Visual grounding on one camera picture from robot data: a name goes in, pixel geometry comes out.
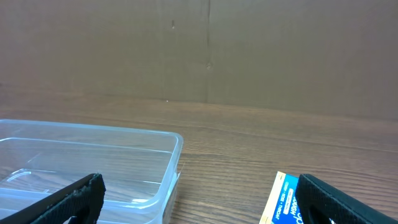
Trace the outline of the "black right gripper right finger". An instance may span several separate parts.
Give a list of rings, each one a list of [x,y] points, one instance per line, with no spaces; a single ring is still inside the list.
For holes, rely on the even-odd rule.
[[[310,174],[299,176],[295,198],[304,224],[397,224]]]

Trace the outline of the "blue yellow VapoDrops box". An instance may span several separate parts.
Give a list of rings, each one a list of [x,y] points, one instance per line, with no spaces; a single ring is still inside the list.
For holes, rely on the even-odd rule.
[[[278,171],[259,224],[303,224],[295,197],[299,178]]]

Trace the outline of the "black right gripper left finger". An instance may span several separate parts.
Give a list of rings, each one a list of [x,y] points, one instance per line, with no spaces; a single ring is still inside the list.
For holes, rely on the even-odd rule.
[[[105,191],[103,176],[90,174],[1,219],[1,224],[96,224],[104,204]]]

